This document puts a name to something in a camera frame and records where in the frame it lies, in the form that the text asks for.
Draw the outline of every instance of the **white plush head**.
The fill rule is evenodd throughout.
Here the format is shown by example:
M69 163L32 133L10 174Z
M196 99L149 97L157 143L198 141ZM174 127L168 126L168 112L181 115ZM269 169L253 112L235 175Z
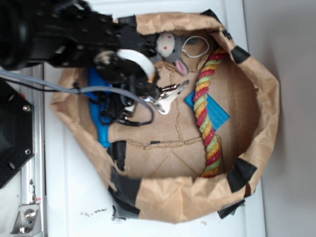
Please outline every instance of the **white plush head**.
M168 57L175 46L175 39L172 33L162 33L157 39L157 52L161 54L162 57Z

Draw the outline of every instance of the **black wire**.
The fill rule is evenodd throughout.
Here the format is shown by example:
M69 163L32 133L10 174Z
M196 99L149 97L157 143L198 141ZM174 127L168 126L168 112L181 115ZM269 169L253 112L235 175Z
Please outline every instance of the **black wire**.
M32 86L32 85L29 85L29 84L26 84L26 83L23 83L23 82L19 82L19 81L15 81L15 80L5 79L5 78L1 78L1 77L0 77L0 79L4 80L4 81L9 81L9 82L11 82L13 84L26 86L26 87L34 89L34 90L39 90L39 91L42 91L42 92L58 92L58 90L42 89L42 88L38 88L36 86Z

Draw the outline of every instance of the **pink ear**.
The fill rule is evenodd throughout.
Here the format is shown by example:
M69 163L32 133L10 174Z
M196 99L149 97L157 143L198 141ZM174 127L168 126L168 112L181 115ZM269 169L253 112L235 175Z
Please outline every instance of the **pink ear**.
M189 73L186 65L184 65L180 60L175 61L174 64L176 65L178 72L181 73L182 75L186 76Z

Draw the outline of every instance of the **gray wall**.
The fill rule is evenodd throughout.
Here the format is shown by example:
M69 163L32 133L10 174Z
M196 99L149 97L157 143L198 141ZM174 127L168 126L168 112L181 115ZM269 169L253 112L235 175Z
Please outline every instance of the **gray wall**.
M280 81L264 173L267 236L316 236L316 1L243 0L249 52Z

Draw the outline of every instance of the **striped rope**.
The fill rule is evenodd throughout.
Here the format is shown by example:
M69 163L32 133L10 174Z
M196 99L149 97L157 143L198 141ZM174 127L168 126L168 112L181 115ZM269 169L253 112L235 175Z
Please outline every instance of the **striped rope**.
M216 176L221 157L220 147L206 107L208 87L211 84L211 79L215 70L226 57L227 53L223 49L219 48L208 58L197 79L196 93L193 99L197 125L199 126L199 130L206 146L206 168L201 174L201 177L205 178Z

